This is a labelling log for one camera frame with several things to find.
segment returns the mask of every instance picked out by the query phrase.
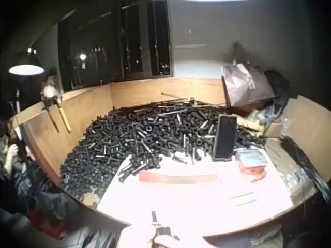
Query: wooden board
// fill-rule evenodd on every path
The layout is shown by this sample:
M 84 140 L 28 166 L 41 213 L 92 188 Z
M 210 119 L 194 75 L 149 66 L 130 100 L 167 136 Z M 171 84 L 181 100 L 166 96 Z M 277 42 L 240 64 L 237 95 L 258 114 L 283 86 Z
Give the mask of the wooden board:
M 180 98 L 194 97 L 197 101 L 226 105 L 221 79 L 145 79 L 112 83 L 110 88 L 115 108 L 175 99 L 161 93 Z
M 61 103 L 72 131 L 64 126 L 57 106 L 50 108 L 51 121 L 47 111 L 42 111 L 23 124 L 32 152 L 39 164 L 55 183 L 59 179 L 59 168 L 68 153 L 72 151 L 86 128 L 99 115 L 112 109 L 109 85 L 104 85 Z
M 66 101 L 74 96 L 77 96 L 79 94 L 82 94 L 84 92 L 90 91 L 94 89 L 95 87 L 89 87 L 89 88 L 84 88 L 84 89 L 78 89 L 78 90 L 73 90 L 66 92 L 62 95 L 62 100 Z M 17 115 L 12 117 L 12 122 L 14 125 L 14 128 L 16 128 L 20 123 L 24 123 L 34 117 L 35 115 L 39 114 L 44 107 L 44 104 L 42 102 L 38 102 L 27 109 L 19 112 Z

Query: red strip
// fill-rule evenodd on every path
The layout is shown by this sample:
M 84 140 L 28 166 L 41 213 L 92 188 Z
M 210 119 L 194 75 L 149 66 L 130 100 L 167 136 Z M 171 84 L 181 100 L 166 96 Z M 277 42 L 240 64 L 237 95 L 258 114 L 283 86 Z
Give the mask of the red strip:
M 170 184 L 197 184 L 217 182 L 219 179 L 216 174 L 200 176 L 168 176 L 143 170 L 139 172 L 139 181 Z

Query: white wall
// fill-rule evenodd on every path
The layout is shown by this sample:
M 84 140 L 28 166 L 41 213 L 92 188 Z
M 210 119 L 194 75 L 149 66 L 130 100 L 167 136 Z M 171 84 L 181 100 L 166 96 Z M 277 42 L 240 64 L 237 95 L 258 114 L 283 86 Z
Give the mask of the white wall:
M 63 93 L 61 72 L 58 62 L 57 34 L 58 25 L 56 24 L 36 41 L 34 48 L 37 50 L 38 59 L 40 60 L 41 65 L 45 68 L 46 74 L 49 73 L 51 68 L 56 68 L 60 90 L 61 93 Z
M 221 77 L 239 41 L 253 64 L 278 69 L 309 93 L 311 29 L 300 0 L 168 2 L 175 77 Z

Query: cable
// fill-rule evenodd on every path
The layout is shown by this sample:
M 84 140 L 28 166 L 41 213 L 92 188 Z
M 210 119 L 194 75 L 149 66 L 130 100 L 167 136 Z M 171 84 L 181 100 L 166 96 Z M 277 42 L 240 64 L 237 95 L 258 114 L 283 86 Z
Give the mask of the cable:
M 322 179 L 314 165 L 302 149 L 289 137 L 281 138 L 281 147 L 294 159 L 294 161 L 305 171 L 308 177 L 314 182 L 316 188 L 321 192 L 323 199 L 331 205 L 331 190 Z

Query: ceiling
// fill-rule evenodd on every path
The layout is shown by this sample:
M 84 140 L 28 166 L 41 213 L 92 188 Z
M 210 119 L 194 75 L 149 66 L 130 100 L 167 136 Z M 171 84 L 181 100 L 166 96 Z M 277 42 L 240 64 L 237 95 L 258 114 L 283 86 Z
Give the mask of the ceiling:
M 15 31 L 17 25 L 40 0 L 9 0 L 0 8 L 0 42 L 3 43 Z

